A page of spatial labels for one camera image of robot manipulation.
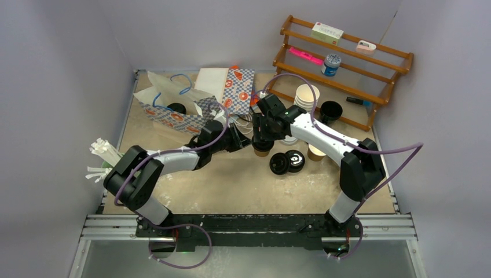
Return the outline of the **black lid stack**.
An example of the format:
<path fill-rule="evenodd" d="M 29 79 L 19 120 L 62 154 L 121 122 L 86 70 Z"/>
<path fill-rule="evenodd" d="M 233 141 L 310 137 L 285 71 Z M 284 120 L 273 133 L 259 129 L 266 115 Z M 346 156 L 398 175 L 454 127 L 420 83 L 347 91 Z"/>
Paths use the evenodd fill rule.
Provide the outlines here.
<path fill-rule="evenodd" d="M 290 173 L 298 173 L 305 166 L 305 157 L 302 152 L 297 150 L 289 150 L 285 153 L 289 158 L 289 168 Z"/>
<path fill-rule="evenodd" d="M 275 153 L 269 161 L 269 167 L 272 173 L 283 175 L 289 171 L 290 159 L 285 153 Z"/>

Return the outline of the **brown paper cup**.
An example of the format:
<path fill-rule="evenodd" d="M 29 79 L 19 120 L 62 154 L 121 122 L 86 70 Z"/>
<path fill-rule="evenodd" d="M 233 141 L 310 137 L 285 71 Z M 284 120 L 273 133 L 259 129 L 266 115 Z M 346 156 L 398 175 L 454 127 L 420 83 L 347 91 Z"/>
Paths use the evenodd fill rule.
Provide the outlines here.
<path fill-rule="evenodd" d="M 270 151 L 262 151 L 262 150 L 254 149 L 254 153 L 259 157 L 267 157 Z"/>
<path fill-rule="evenodd" d="M 308 145 L 307 156 L 310 160 L 319 162 L 326 157 L 326 154 L 320 151 L 318 148 L 312 144 Z"/>

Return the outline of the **checkered paper bag blue handles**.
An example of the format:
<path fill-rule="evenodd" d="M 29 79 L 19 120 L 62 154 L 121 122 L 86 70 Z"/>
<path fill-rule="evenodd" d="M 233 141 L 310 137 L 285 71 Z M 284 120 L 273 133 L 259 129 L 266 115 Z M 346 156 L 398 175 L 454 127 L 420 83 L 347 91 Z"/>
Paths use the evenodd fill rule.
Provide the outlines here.
<path fill-rule="evenodd" d="M 134 93 L 146 116 L 175 131 L 197 135 L 206 123 L 225 123 L 227 112 L 214 95 L 195 89 L 186 74 L 147 72 L 150 87 Z"/>

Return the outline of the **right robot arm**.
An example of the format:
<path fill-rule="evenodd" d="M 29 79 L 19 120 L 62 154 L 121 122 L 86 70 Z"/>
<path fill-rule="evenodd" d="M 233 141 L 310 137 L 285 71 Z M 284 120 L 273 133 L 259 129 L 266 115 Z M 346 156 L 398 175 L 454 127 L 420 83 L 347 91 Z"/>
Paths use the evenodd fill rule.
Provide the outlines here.
<path fill-rule="evenodd" d="M 254 142 L 294 137 L 339 166 L 341 192 L 326 212 L 325 228 L 331 235 L 340 235 L 364 198 L 386 178 L 377 144 L 370 138 L 360 141 L 343 135 L 296 105 L 286 108 L 274 94 L 260 99 L 257 105 L 260 112 L 253 116 Z"/>

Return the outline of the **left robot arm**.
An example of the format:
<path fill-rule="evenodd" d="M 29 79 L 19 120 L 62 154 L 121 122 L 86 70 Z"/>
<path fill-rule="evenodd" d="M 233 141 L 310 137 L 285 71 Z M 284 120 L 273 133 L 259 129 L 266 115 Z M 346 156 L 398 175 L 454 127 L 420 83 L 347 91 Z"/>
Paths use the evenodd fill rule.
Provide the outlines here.
<path fill-rule="evenodd" d="M 235 152 L 252 143 L 233 123 L 211 120 L 184 146 L 166 151 L 147 151 L 132 146 L 103 180 L 104 188 L 122 206 L 150 222 L 159 237 L 172 231 L 171 211 L 152 193 L 162 175 L 194 171 L 207 165 L 213 154 Z"/>

